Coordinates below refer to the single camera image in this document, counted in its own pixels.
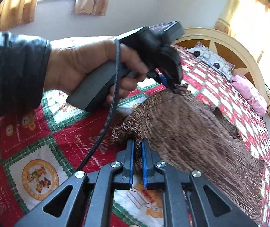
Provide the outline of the black leather jacket forearm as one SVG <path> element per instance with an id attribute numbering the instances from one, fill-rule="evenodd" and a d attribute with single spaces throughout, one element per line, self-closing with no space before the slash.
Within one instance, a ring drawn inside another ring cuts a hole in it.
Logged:
<path id="1" fill-rule="evenodd" d="M 44 38 L 0 32 L 0 117 L 40 105 L 50 53 Z"/>

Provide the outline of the person's left hand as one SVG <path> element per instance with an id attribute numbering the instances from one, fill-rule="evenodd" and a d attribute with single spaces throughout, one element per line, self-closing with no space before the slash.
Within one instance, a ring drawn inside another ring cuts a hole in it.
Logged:
<path id="1" fill-rule="evenodd" d="M 60 90 L 71 94 L 86 76 L 108 60 L 115 60 L 115 42 L 108 36 L 70 37 L 50 42 L 44 91 Z M 133 78 L 124 77 L 119 85 L 119 98 L 126 98 L 145 79 L 148 67 L 137 52 L 120 44 L 121 63 L 135 71 Z"/>

